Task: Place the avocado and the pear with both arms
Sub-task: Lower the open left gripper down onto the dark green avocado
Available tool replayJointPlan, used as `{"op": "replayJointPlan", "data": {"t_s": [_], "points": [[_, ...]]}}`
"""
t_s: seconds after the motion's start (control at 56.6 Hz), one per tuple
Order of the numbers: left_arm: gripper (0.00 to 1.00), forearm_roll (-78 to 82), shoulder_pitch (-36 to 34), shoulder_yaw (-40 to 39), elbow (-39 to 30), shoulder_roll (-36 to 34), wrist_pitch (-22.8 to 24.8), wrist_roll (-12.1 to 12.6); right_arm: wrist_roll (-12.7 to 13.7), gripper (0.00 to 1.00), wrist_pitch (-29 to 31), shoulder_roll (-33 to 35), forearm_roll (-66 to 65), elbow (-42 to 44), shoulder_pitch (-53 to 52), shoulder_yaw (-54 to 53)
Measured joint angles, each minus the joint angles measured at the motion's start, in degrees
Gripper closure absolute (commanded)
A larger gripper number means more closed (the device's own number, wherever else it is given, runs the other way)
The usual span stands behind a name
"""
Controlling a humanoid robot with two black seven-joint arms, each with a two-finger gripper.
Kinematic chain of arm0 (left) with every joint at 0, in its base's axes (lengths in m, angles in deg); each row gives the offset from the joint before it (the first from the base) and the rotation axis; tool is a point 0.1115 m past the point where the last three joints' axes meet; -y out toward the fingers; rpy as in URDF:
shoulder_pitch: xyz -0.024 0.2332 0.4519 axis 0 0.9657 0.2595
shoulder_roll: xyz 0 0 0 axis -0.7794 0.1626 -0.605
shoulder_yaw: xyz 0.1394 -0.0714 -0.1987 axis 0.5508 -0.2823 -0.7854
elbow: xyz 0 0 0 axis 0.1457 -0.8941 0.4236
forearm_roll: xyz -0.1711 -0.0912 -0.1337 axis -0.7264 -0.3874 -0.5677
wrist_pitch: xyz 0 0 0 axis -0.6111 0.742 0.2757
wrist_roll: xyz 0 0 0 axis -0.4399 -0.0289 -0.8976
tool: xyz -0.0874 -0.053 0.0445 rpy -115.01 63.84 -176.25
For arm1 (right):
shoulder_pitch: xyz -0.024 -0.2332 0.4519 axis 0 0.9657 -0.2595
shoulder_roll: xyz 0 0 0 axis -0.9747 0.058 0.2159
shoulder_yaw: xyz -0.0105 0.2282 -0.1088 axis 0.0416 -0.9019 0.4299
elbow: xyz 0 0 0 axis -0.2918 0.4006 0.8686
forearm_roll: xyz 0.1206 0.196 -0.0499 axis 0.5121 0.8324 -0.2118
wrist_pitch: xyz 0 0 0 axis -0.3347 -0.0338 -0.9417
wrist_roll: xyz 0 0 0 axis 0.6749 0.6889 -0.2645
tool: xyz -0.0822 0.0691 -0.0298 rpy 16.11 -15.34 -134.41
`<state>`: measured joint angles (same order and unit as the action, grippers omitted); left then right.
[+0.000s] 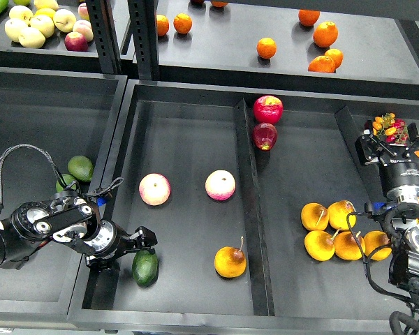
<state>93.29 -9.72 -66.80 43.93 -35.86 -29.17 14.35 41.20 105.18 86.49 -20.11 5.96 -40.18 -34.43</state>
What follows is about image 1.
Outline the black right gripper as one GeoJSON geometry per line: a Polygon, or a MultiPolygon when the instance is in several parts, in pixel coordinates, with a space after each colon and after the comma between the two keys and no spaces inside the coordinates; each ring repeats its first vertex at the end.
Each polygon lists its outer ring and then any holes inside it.
{"type": "Polygon", "coordinates": [[[374,134],[368,119],[355,141],[360,164],[378,164],[384,195],[419,195],[419,132],[416,123],[406,129],[406,146],[390,146],[374,134]]]}

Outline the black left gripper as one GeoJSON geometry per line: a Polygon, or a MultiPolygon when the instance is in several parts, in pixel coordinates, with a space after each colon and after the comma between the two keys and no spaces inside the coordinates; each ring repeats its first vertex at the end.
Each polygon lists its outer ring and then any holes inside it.
{"type": "Polygon", "coordinates": [[[104,220],[85,243],[94,249],[92,255],[85,257],[86,266],[90,269],[109,269],[121,256],[137,250],[149,250],[158,241],[155,233],[144,226],[129,234],[116,223],[104,220]]]}

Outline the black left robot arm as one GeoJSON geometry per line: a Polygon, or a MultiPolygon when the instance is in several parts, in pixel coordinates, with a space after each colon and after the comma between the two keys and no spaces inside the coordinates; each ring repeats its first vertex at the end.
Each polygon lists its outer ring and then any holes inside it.
{"type": "Polygon", "coordinates": [[[53,241],[81,254],[86,266],[96,271],[110,269],[129,253],[149,251],[157,244],[154,232],[140,226],[133,234],[101,217],[99,207],[123,179],[106,188],[83,193],[76,181],[67,184],[51,155],[48,160],[62,191],[49,200],[25,202],[5,219],[0,218],[0,268],[19,267],[34,253],[53,241]]]}

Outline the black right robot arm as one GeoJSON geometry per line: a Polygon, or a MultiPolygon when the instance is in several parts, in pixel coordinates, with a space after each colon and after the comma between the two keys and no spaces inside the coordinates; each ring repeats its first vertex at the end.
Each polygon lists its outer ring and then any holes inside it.
{"type": "Polygon", "coordinates": [[[389,324],[393,334],[419,334],[419,133],[414,123],[404,124],[402,138],[378,133],[372,121],[355,141],[360,164],[378,166],[385,202],[368,202],[364,214],[380,224],[387,241],[364,256],[365,276],[371,287],[404,302],[409,313],[395,311],[389,324]],[[390,248],[389,283],[406,296],[389,292],[371,277],[371,258],[390,248]]]}

